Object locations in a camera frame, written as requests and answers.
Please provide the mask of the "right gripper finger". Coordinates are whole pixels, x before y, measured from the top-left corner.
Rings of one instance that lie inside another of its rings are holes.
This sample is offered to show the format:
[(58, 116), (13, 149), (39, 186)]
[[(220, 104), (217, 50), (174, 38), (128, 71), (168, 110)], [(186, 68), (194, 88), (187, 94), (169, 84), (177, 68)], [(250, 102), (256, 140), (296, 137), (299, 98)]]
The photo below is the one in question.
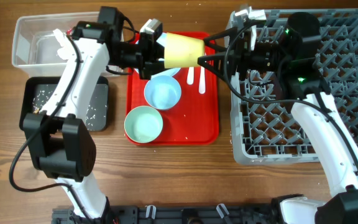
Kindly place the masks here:
[(227, 59), (225, 59), (224, 52), (201, 56), (198, 58), (197, 63), (224, 82), (229, 81), (227, 76), (229, 65)]
[(203, 42), (206, 47), (214, 49), (216, 53), (225, 52), (230, 41), (235, 38), (236, 34), (237, 27), (232, 27), (217, 34), (205, 37)]

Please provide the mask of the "yellow plastic cup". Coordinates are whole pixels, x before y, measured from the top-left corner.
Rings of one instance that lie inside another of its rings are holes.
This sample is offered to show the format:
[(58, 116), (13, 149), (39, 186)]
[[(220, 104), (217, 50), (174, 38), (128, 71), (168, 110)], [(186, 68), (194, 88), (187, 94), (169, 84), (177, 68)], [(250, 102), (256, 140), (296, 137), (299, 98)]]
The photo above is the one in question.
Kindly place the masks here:
[(198, 59), (204, 55), (201, 39), (167, 33), (164, 47), (165, 68), (198, 67)]

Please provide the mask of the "light blue small bowl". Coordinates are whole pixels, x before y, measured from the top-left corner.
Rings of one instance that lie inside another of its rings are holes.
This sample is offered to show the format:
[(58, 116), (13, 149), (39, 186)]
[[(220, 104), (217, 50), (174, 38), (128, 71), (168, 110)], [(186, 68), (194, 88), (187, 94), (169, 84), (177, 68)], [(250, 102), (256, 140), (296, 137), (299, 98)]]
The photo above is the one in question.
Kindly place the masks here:
[(146, 102), (157, 110), (173, 108), (181, 98), (179, 82), (169, 76), (159, 76), (147, 82), (144, 88)]

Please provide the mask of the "rice food scraps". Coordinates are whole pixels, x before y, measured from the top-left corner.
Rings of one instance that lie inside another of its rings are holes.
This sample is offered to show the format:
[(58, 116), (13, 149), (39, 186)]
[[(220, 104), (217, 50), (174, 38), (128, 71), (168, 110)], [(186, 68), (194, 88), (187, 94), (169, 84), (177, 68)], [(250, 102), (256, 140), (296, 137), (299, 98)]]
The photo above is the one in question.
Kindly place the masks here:
[[(56, 85), (38, 85), (35, 88), (30, 111), (41, 109), (54, 92)], [(95, 126), (96, 122), (105, 123), (108, 112), (108, 86), (97, 84), (86, 110), (86, 123)]]

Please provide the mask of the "white napkin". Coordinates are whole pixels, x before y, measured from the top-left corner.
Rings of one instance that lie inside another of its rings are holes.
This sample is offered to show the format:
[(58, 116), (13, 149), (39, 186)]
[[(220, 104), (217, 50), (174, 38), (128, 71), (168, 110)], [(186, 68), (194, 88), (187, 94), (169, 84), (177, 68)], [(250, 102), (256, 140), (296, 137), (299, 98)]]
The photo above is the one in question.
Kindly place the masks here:
[(64, 34), (60, 29), (53, 30), (53, 34), (60, 44), (60, 47), (57, 50), (57, 55), (62, 60), (68, 60), (71, 56), (74, 54), (73, 47), (68, 40), (68, 37), (66, 34)]

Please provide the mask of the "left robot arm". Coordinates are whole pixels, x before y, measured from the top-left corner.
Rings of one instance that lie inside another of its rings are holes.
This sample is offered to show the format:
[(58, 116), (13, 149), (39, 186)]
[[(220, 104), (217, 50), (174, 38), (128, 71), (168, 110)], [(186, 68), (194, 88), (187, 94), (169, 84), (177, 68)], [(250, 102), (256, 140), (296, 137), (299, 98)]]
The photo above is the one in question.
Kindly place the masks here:
[(52, 96), (22, 121), (24, 149), (33, 166), (65, 189), (78, 223), (113, 223), (114, 214), (93, 175), (96, 146), (85, 120), (100, 75), (109, 66), (135, 68), (148, 80), (164, 69), (158, 43), (163, 25), (151, 19), (138, 31), (139, 41), (121, 39), (128, 18), (115, 7), (102, 7), (96, 21), (80, 21), (64, 35), (67, 65)]

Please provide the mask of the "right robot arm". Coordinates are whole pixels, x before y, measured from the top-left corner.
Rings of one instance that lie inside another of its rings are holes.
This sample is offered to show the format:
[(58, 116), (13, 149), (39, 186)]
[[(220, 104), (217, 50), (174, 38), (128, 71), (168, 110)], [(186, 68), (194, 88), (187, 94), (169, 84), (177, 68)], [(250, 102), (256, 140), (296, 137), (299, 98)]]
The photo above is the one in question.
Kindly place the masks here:
[(255, 28), (266, 21), (264, 11), (242, 16), (239, 26), (217, 34), (227, 37), (227, 46), (204, 44), (214, 55), (200, 56), (198, 64), (226, 83), (235, 74), (243, 80), (246, 71), (274, 72), (276, 103), (287, 106), (317, 153), (328, 180), (331, 199), (310, 200), (288, 195), (272, 200), (273, 223), (358, 223), (358, 147), (344, 125), (326, 80), (314, 64), (321, 42), (320, 23), (308, 12), (293, 13), (276, 44), (258, 43)]

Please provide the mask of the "white plastic spoon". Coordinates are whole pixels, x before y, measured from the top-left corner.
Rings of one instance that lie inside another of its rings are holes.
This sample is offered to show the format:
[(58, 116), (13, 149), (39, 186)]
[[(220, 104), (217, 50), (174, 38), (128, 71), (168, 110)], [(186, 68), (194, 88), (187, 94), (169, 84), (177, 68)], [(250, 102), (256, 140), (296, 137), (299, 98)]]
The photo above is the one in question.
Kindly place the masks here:
[(188, 85), (192, 85), (194, 83), (194, 77), (195, 77), (195, 68), (189, 67), (188, 73), (187, 73), (187, 78), (186, 78), (186, 83)]

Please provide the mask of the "white plastic fork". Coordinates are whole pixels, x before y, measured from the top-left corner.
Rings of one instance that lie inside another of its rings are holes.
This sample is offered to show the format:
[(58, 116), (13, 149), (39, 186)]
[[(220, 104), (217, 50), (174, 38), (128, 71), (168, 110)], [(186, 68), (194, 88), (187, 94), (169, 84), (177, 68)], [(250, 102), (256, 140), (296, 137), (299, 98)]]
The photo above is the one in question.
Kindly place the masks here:
[(200, 67), (200, 80), (198, 86), (199, 94), (205, 94), (206, 92), (206, 77), (205, 77), (205, 68)]

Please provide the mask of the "light blue plate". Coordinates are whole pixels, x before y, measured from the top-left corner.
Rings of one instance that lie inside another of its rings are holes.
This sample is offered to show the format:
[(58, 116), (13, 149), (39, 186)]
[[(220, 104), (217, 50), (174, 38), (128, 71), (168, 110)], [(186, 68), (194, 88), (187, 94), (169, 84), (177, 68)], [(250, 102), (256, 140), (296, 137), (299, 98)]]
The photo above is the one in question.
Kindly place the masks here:
[(139, 74), (141, 80), (151, 80), (158, 76), (174, 76), (180, 68), (164, 67), (164, 47), (166, 43), (167, 33), (159, 38), (161, 44), (151, 43), (148, 40), (139, 40), (140, 33), (137, 35), (136, 45), (140, 45), (138, 52), (135, 53), (137, 60), (136, 66), (133, 68)]

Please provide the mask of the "red serving tray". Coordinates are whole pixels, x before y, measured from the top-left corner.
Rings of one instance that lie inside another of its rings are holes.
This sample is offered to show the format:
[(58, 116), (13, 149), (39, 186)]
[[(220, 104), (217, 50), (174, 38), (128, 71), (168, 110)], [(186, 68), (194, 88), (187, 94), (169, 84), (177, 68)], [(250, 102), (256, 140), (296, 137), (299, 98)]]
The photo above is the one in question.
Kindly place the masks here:
[[(192, 85), (186, 83), (188, 68), (181, 68), (173, 76), (181, 86), (181, 98), (172, 109), (159, 110), (163, 128), (157, 139), (144, 144), (129, 137), (127, 139), (138, 146), (205, 145), (214, 142), (219, 134), (217, 77), (205, 70), (206, 92), (200, 94), (200, 71), (200, 67), (195, 68)], [(141, 80), (135, 71), (127, 77), (126, 115), (138, 106), (149, 106), (144, 98), (147, 81)]]

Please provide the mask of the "mint green bowl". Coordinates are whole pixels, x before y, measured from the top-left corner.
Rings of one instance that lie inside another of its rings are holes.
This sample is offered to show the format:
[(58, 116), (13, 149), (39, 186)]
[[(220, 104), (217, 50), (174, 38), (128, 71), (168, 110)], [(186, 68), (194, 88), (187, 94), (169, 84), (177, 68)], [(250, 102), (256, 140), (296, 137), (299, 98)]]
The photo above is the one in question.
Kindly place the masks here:
[(162, 129), (162, 115), (150, 106), (138, 106), (130, 110), (124, 120), (127, 137), (140, 144), (157, 139)]

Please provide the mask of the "clear plastic bin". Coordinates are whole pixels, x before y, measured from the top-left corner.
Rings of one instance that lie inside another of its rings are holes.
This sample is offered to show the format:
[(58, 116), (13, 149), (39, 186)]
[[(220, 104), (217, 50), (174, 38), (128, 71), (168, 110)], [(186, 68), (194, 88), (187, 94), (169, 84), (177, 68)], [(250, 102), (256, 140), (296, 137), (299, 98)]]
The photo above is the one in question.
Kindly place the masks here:
[(66, 61), (58, 56), (62, 46), (53, 31), (66, 32), (79, 21), (95, 22), (97, 12), (45, 14), (18, 18), (12, 42), (12, 65), (30, 77), (58, 77)]

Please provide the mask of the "black plastic tray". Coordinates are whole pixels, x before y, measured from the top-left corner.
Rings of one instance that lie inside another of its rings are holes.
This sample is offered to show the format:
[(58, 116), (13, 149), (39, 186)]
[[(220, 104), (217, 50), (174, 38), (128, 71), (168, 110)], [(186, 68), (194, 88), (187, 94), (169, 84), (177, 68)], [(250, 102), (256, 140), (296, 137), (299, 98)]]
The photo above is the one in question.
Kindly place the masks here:
[[(26, 114), (33, 113), (46, 104), (52, 97), (59, 80), (59, 77), (31, 77), (27, 80), (19, 120), (21, 130), (23, 130), (23, 120)], [(106, 128), (108, 101), (108, 80), (104, 77), (99, 77), (86, 110), (84, 123), (89, 131), (102, 131)]]

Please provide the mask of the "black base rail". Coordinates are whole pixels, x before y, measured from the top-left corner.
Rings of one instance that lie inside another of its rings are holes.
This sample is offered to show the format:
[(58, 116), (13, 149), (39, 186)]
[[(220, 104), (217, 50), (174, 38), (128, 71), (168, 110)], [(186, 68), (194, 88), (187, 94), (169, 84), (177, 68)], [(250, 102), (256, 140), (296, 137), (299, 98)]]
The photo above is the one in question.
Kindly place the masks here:
[(214, 207), (147, 207), (112, 206), (101, 218), (87, 220), (74, 209), (54, 209), (53, 224), (64, 223), (122, 223), (122, 224), (186, 224), (186, 223), (280, 223), (270, 205), (253, 204), (231, 207), (220, 204)]

